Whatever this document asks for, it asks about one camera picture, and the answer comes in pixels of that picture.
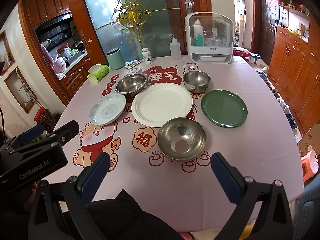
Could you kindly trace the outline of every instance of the blue and white porcelain plate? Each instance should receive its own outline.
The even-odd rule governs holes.
[[[123,113],[125,107],[124,95],[111,93],[94,103],[89,113],[89,120],[95,125],[107,125]]]

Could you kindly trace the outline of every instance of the metal bowl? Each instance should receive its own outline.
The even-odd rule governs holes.
[[[186,117],[171,119],[158,132],[159,149],[172,161],[193,160],[201,153],[205,142],[206,136],[202,126]]]
[[[209,86],[210,76],[202,71],[190,71],[183,75],[186,88],[192,93],[203,93]]]
[[[135,97],[140,93],[147,83],[145,74],[135,73],[124,76],[116,85],[117,93],[124,95],[126,98]]]

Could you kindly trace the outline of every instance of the plastic bottle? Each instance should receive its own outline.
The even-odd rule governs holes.
[[[149,48],[142,49],[142,56],[144,59],[144,63],[146,64],[152,63],[151,51],[149,50]]]
[[[197,19],[196,24],[193,25],[193,34],[196,39],[196,46],[203,46],[203,27],[199,19]]]
[[[180,50],[180,43],[174,38],[174,35],[171,33],[173,40],[170,43],[170,52],[172,59],[181,59],[181,50]]]
[[[217,35],[217,28],[212,28],[212,35],[210,37],[210,45],[213,47],[217,47],[220,45],[220,38]]]

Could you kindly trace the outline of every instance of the clear plastic storage box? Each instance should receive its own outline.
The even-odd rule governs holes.
[[[188,54],[194,63],[228,64],[233,53],[234,24],[226,16],[196,12],[185,18]]]

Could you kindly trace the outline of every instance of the green plate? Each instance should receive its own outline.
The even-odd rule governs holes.
[[[216,125],[238,127],[247,119],[248,109],[244,101],[226,90],[212,90],[201,100],[204,115]]]

